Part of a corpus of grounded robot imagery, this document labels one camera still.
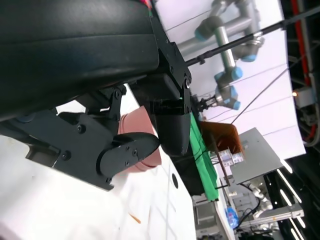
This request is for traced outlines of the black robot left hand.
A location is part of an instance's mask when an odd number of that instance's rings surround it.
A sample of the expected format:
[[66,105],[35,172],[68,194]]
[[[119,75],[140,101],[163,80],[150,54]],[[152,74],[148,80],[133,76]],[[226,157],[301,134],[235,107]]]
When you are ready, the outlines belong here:
[[[97,186],[158,148],[189,146],[191,73],[140,0],[3,0],[0,133],[29,160]],[[118,133],[125,85],[150,102],[157,135]]]

